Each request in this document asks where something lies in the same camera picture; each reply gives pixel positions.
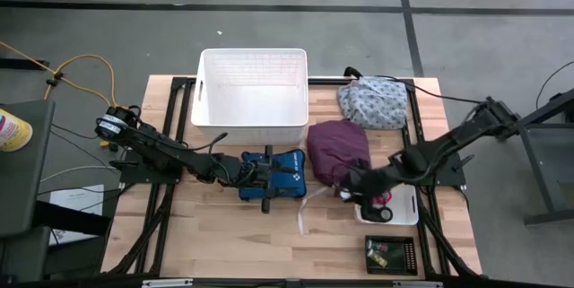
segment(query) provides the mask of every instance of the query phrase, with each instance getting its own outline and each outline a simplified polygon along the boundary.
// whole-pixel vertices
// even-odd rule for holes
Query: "white strap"
[[[305,205],[311,198],[325,193],[328,189],[330,189],[330,187],[327,186],[319,188],[318,190],[315,191],[315,193],[306,196],[301,201],[301,206],[299,207],[299,212],[297,213],[297,222],[299,223],[299,234],[301,236],[305,235],[305,229],[303,228],[303,208],[305,208]]]

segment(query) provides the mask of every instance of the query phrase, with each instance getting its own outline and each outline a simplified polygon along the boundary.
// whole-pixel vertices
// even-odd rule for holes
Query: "gray floor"
[[[399,0],[92,0],[197,4],[400,5]],[[413,6],[571,8],[572,0],[411,0]],[[365,74],[413,76],[402,14],[129,12],[1,9],[0,39],[52,66],[82,53],[104,56],[117,72],[117,100],[140,104],[149,74],[192,74],[204,48],[297,47],[309,54],[311,74],[340,75],[348,65]],[[425,76],[439,78],[444,94],[491,95],[525,115],[535,108],[544,79],[573,60],[574,17],[413,17]],[[0,49],[0,56],[15,57]],[[74,81],[109,93],[109,72],[91,60],[66,70]],[[39,99],[47,74],[2,71],[0,102]],[[574,84],[571,69],[547,86],[543,100]],[[55,122],[91,135],[103,101],[67,86],[52,99]],[[470,109],[445,103],[453,127]],[[72,138],[102,160],[114,155],[96,140]],[[527,229],[523,218],[545,212],[522,144],[483,139],[464,153],[474,234],[488,276],[574,285],[574,223]],[[45,174],[98,163],[57,138],[50,140]],[[105,170],[79,171],[42,190],[105,182]]]

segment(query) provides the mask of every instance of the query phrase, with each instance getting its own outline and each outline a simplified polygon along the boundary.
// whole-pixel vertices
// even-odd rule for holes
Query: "paper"
[[[96,191],[103,191],[103,185],[95,185],[85,187],[90,190]],[[52,192],[50,195],[50,203],[54,205],[59,205],[62,207],[67,207],[76,211],[83,209],[84,207],[97,204],[93,207],[86,208],[82,210],[85,213],[97,214],[101,215],[102,213],[102,204],[98,204],[104,199],[104,193],[94,193],[91,191],[83,190],[83,189],[67,189],[67,190],[59,190]],[[50,234],[50,242],[49,245],[53,246],[57,243],[63,244],[68,242],[74,242],[78,240],[86,240],[90,238],[95,238],[95,235],[91,234],[83,234],[80,232],[72,232],[72,231],[62,231],[58,229],[54,229],[54,232]]]

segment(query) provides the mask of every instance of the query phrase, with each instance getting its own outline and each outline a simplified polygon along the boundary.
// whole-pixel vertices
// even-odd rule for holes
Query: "wooden table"
[[[143,98],[143,121],[161,130],[170,93],[171,75],[150,76]],[[416,78],[422,88],[440,93],[435,78]],[[337,86],[309,86],[309,124],[342,118],[335,91]],[[417,91],[426,139],[448,131],[442,100]],[[181,99],[175,109],[172,137],[177,127]],[[209,141],[189,122],[184,140],[190,146]],[[409,112],[410,130],[413,130]],[[403,148],[400,131],[368,130],[373,167],[388,164],[388,155]],[[276,146],[275,153],[293,147]],[[305,149],[305,141],[299,145]],[[243,151],[262,152],[263,147],[216,146],[214,152],[239,156]],[[309,193],[319,188],[310,162],[305,177]],[[127,253],[140,234],[150,192],[149,185],[133,186],[120,197],[102,270],[109,270]],[[480,262],[465,200],[452,188],[437,188],[443,231],[457,253],[476,272]],[[239,200],[235,188],[205,185],[184,172],[177,185],[166,239],[162,276],[244,278],[328,278],[384,279],[397,276],[367,275],[364,257],[365,235],[415,237],[419,278],[422,258],[416,226],[368,225],[357,223],[353,206],[340,199],[321,196],[309,201],[304,212],[306,235],[297,227],[299,199],[272,200],[270,214],[261,214],[260,203]],[[436,243],[429,235],[432,264],[439,271]],[[156,238],[148,250],[148,265]]]

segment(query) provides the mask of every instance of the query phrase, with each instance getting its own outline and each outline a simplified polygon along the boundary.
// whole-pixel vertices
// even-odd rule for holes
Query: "purple cloth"
[[[349,169],[370,169],[369,142],[365,131],[348,119],[309,127],[307,153],[315,178],[326,186],[346,188]]]

